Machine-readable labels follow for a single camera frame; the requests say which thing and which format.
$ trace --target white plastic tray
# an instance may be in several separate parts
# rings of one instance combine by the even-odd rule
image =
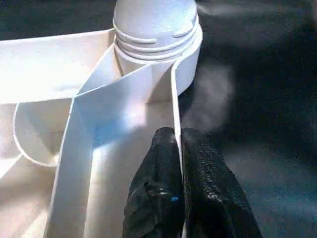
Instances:
[[[42,118],[42,113],[30,113],[35,108],[46,109],[40,101],[42,96],[40,94],[36,95],[35,102],[24,102],[18,105],[15,111],[14,132],[17,141],[21,140],[18,139],[19,136],[25,137],[25,144],[22,146],[22,143],[19,143],[25,156],[22,156],[8,170],[0,182],[8,186],[7,184],[10,184],[14,177],[23,180],[24,169],[22,168],[26,171],[32,168],[30,174],[34,174],[36,181],[33,182],[30,176],[25,193],[32,192],[32,189],[37,187],[41,192],[31,196],[30,206],[27,205],[27,200],[22,199],[21,203],[15,206],[14,212],[8,211],[5,204],[1,204],[0,214],[5,214],[4,216],[7,217],[7,214],[32,213],[32,209],[28,210],[30,207],[38,204],[38,200],[42,201],[43,197],[50,196],[51,191],[53,193],[49,209],[46,203],[49,199],[45,200],[40,218],[29,216],[28,225],[25,225],[23,219],[19,219],[20,216],[8,220],[6,227],[1,230],[3,233],[6,232],[4,237],[10,238],[15,235],[42,237],[45,225],[45,237],[49,238],[116,238],[121,236],[123,209],[130,182],[151,144],[155,130],[163,126],[173,127],[178,142],[180,140],[177,96],[190,85],[194,78],[195,67],[192,65],[197,63],[202,40],[202,32],[201,29],[199,30],[193,47],[176,62],[154,62],[144,66],[137,63],[125,64],[123,73],[118,62],[124,59],[117,59],[113,45],[104,48],[105,51],[100,54],[91,72],[87,73],[87,79],[82,83],[84,85],[80,89],[76,86],[75,91],[78,94],[69,104],[66,130],[60,152],[57,152],[59,161],[53,190],[51,184],[53,179],[49,175],[54,174],[54,167],[43,167],[40,163],[31,163],[33,160],[40,161],[40,159],[32,158],[31,152],[26,149],[29,144],[41,145],[38,147],[40,149],[45,143],[27,143],[29,137],[25,134],[35,135],[35,141],[41,142],[45,141],[41,138],[49,138],[52,133],[61,134],[63,133],[62,126],[56,127],[56,125],[64,121],[67,114],[62,113],[63,117],[59,117],[59,113],[47,114],[46,116],[50,119],[46,120]],[[108,31],[106,38],[110,39],[112,33],[112,30]],[[67,97],[60,97],[59,92],[53,92],[50,95],[53,95],[50,98],[54,99],[52,103],[67,99]],[[29,127],[26,130],[27,133],[24,127],[17,126],[25,122],[42,125],[38,123],[39,121],[49,122],[49,125],[40,126],[40,128]],[[47,157],[51,160],[44,161],[44,165],[50,164],[50,161],[56,161],[53,159],[56,158],[56,153],[43,158],[47,159]],[[3,195],[3,200],[9,199],[14,193],[15,190],[9,190],[6,196]]]

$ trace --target dark background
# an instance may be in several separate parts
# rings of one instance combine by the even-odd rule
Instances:
[[[115,0],[0,0],[0,40],[112,27]],[[200,0],[204,41],[183,127],[211,144],[265,237],[317,237],[317,41],[308,0]]]

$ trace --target plastic compartment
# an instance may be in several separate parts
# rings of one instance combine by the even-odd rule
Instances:
[[[105,32],[105,35],[113,37],[111,31]],[[121,70],[111,45],[103,52],[85,83],[81,82],[84,85],[78,81],[76,90],[89,91],[120,77]],[[44,101],[17,104],[13,119],[14,139],[21,153],[30,161],[47,167],[57,166],[61,139],[71,104],[70,98],[55,97],[58,97],[57,92]]]
[[[154,132],[174,127],[180,140],[177,82],[192,82],[201,39],[174,66],[149,64],[74,98],[46,237],[121,237],[128,189]]]
[[[0,160],[13,159],[20,153],[13,139],[14,110],[15,104],[0,104]]]

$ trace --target white plastic part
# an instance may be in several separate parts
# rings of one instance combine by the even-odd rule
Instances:
[[[0,160],[2,169],[6,160]],[[49,213],[54,173],[23,156],[0,178],[0,237],[41,238]]]
[[[19,103],[14,114],[14,139],[35,164],[56,167],[71,99]]]
[[[0,41],[0,104],[74,97],[113,36],[110,29]]]
[[[192,82],[201,40],[200,31],[174,66],[148,64],[74,98],[46,237],[121,236],[128,189],[155,130],[173,127],[180,145],[177,81]]]
[[[14,139],[23,154],[0,180],[0,198],[15,195],[1,193],[14,178],[22,180],[22,167],[51,173],[57,165],[45,237],[120,237],[128,189],[156,129],[175,129],[182,163],[177,96],[193,81],[202,42],[196,4],[134,1],[142,14],[128,10],[132,2],[117,1],[115,38],[110,29],[0,42],[7,63],[0,73],[24,87],[19,97],[0,94],[0,102],[19,103]],[[21,191],[42,192],[17,204],[17,217],[4,223],[9,231],[0,230],[0,237],[43,235],[52,178],[39,175],[45,177],[39,185],[39,177],[26,175],[29,186]],[[30,208],[43,197],[45,209],[32,217]],[[0,219],[3,214],[13,212],[0,206]]]
[[[118,0],[113,25],[127,55],[168,60],[192,45],[199,22],[194,0]]]

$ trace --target blue dot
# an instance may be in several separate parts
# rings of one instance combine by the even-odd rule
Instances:
[[[178,197],[172,197],[171,198],[172,202],[176,202],[176,201],[178,201],[178,199],[179,199]]]

